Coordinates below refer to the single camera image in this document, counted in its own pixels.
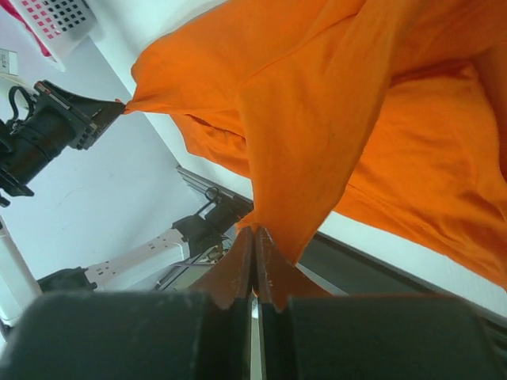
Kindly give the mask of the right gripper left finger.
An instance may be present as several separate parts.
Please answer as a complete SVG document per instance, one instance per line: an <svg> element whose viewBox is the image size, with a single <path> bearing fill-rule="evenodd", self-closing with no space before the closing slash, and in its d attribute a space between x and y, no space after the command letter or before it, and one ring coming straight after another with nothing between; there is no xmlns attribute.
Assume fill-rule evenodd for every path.
<svg viewBox="0 0 507 380"><path fill-rule="evenodd" d="M254 236L192 289L38 298L10 334L4 379L248 379Z"/></svg>

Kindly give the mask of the orange t shirt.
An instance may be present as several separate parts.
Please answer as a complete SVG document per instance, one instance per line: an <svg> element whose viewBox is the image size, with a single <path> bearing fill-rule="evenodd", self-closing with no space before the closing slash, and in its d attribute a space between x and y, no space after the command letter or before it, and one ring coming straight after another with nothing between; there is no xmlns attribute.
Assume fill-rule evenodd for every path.
<svg viewBox="0 0 507 380"><path fill-rule="evenodd" d="M506 285L505 2L228 1L132 77L289 260L337 212Z"/></svg>

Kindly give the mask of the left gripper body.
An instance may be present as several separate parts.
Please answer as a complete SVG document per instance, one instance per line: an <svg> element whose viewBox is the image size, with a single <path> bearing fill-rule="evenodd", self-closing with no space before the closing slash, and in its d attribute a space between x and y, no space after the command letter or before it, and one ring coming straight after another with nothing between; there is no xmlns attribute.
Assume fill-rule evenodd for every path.
<svg viewBox="0 0 507 380"><path fill-rule="evenodd" d="M13 117L1 122L1 190L11 197L33 196L29 182L77 136L70 105L45 85L32 97L19 86L8 92Z"/></svg>

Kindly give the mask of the white plastic basket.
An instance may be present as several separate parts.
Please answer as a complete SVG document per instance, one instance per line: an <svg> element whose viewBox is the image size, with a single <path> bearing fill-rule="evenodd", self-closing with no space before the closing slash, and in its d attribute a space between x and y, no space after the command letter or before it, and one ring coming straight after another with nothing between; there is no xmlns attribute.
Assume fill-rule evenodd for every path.
<svg viewBox="0 0 507 380"><path fill-rule="evenodd" d="M2 1L1 8L24 25L43 56L61 71L66 70L67 57L97 24L85 1Z"/></svg>

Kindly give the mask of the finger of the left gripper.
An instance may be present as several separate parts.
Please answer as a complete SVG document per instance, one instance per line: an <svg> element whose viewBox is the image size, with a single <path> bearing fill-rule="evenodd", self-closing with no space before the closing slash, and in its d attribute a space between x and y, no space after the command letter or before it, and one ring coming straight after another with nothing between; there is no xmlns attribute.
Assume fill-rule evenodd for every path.
<svg viewBox="0 0 507 380"><path fill-rule="evenodd" d="M52 106L59 112L73 112L89 119L115 119L119 116L118 102L79 96L48 80L38 81L35 90L39 93L37 103Z"/></svg>
<svg viewBox="0 0 507 380"><path fill-rule="evenodd" d="M88 150L124 112L118 101L66 101L65 106L75 134L68 146L76 150Z"/></svg>

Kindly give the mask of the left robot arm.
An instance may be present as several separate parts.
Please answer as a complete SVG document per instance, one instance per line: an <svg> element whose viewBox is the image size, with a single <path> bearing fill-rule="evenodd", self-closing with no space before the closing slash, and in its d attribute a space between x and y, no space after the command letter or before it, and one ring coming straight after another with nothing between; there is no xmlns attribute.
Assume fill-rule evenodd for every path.
<svg viewBox="0 0 507 380"><path fill-rule="evenodd" d="M1 123L1 205L31 197L29 182L65 148L88 150L124 112L121 101L79 96L50 81L32 91L6 91L13 115ZM152 240L100 264L65 268L36 279L5 224L1 225L1 334L7 337L26 308L51 291L124 291L164 269L203 266L211 253L231 247L226 232L252 205L216 186L196 213L181 218Z"/></svg>

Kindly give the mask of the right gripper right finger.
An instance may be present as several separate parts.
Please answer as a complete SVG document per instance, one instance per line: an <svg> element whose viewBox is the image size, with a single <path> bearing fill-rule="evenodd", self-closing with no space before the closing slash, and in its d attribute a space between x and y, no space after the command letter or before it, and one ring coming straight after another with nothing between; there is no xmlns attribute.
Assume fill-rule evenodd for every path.
<svg viewBox="0 0 507 380"><path fill-rule="evenodd" d="M266 379L503 379L505 354L465 301L334 296L255 234Z"/></svg>

